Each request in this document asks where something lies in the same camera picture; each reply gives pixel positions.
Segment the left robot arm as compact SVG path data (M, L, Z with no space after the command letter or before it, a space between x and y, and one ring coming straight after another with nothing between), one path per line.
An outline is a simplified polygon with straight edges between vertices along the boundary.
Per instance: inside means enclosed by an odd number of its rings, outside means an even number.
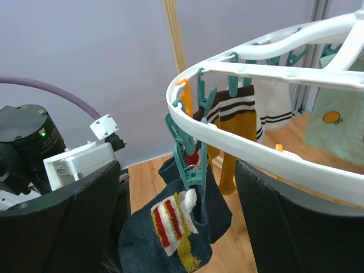
M64 152L63 137L40 105L1 109L1 210L51 191L43 160Z

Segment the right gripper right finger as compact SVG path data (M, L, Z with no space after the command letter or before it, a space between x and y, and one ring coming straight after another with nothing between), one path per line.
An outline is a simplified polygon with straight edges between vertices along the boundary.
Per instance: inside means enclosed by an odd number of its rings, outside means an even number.
M363 210L239 160L235 181L258 272L363 272Z

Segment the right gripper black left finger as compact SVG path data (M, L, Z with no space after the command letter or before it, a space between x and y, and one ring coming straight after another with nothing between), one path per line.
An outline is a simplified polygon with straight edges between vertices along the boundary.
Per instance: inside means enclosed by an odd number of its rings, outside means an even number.
M1 211L1 272L99 272L120 165Z

